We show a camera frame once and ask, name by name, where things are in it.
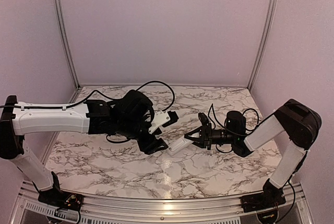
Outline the white remote control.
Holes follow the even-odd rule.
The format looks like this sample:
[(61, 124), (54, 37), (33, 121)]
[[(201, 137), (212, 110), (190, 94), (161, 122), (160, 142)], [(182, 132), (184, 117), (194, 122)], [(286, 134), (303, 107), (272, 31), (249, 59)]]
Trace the white remote control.
[(169, 144), (166, 152), (170, 156), (174, 156), (181, 150), (185, 149), (189, 145), (193, 143), (192, 140), (186, 139), (184, 137), (180, 137), (179, 139), (175, 140), (173, 143)]

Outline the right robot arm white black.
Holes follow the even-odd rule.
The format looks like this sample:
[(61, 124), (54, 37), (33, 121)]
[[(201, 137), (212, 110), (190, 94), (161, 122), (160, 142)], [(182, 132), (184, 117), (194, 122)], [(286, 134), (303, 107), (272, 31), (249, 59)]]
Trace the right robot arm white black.
[(290, 99), (278, 107), (252, 130), (246, 127), (245, 114), (229, 111), (220, 128), (212, 127), (210, 117), (198, 114), (200, 127), (184, 135), (184, 140), (200, 148), (228, 144), (239, 157), (248, 157), (269, 141), (285, 134), (289, 142), (277, 168), (263, 185), (258, 202), (270, 207), (279, 198), (283, 187), (304, 162), (309, 149), (318, 137), (322, 126), (320, 115), (306, 105)]

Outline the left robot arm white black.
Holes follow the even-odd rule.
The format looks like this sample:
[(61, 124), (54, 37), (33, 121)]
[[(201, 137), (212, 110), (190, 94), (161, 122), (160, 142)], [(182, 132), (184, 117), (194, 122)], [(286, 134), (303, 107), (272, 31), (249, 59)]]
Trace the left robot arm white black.
[(57, 176), (45, 168), (30, 148), (25, 135), (41, 132), (75, 132), (88, 135), (121, 135), (136, 140), (146, 155), (166, 150), (157, 138), (160, 127), (171, 119), (167, 111), (155, 112), (143, 93), (130, 90), (120, 99), (82, 100), (74, 104), (29, 104), (9, 96), (1, 113), (1, 158), (11, 161), (55, 206), (66, 201)]

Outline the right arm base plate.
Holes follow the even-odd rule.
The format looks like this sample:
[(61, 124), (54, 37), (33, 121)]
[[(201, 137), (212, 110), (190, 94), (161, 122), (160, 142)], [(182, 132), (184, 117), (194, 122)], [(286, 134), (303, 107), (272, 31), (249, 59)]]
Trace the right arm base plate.
[(264, 193), (256, 193), (242, 196), (240, 200), (245, 213), (273, 208), (286, 203), (286, 199), (282, 194), (279, 194), (276, 198), (271, 198), (265, 197)]

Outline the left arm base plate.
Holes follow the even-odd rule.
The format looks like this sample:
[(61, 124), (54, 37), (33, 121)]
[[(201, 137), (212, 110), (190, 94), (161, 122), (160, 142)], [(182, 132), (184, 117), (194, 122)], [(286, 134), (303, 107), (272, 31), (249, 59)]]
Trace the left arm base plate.
[(77, 193), (65, 191), (61, 193), (50, 193), (45, 191), (39, 194), (38, 201), (60, 209), (79, 211), (81, 209), (83, 198), (83, 195)]

